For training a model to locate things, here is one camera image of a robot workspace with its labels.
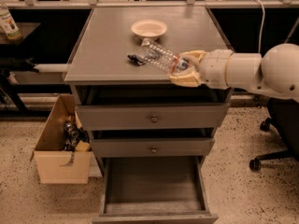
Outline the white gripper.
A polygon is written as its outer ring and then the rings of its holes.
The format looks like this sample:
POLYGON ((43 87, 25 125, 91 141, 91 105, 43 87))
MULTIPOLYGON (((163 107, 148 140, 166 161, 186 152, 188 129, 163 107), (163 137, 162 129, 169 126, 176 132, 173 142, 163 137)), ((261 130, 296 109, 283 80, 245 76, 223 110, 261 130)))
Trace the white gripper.
POLYGON ((205 81, 210 89, 226 90, 228 89, 225 81, 226 66, 232 54, 230 49, 216 49, 208 54, 203 50, 182 52, 180 58, 187 62, 189 67, 200 64, 200 73, 189 68, 180 73, 169 75, 169 79, 173 84, 181 87, 199 87, 205 81))

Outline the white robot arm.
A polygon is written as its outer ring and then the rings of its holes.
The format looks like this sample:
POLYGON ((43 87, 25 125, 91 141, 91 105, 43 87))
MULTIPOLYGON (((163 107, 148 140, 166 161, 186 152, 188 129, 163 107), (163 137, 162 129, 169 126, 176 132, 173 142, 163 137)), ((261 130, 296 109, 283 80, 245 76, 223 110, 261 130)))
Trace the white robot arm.
POLYGON ((210 89, 242 89, 299 102, 299 46, 281 44, 260 53, 234 53, 229 49, 191 51, 182 57, 192 66, 169 76, 182 87, 206 85, 210 89))

